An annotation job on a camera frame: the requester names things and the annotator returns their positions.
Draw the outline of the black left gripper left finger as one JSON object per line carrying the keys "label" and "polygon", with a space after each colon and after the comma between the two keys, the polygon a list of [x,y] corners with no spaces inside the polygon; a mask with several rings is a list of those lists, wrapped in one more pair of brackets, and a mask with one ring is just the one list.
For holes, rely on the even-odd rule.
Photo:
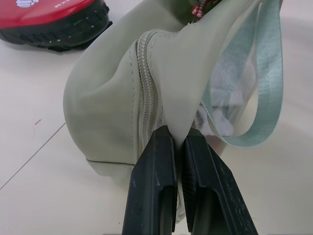
{"label": "black left gripper left finger", "polygon": [[123,222],[124,235],[170,235],[175,230],[178,180],[167,126],[155,130],[134,166]]}

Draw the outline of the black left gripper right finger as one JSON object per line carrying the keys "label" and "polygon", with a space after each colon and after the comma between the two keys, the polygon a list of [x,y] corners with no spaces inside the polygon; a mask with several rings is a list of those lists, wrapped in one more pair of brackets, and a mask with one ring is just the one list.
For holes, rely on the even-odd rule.
{"label": "black left gripper right finger", "polygon": [[197,129],[183,145],[183,197],[193,235],[256,235],[235,178]]}

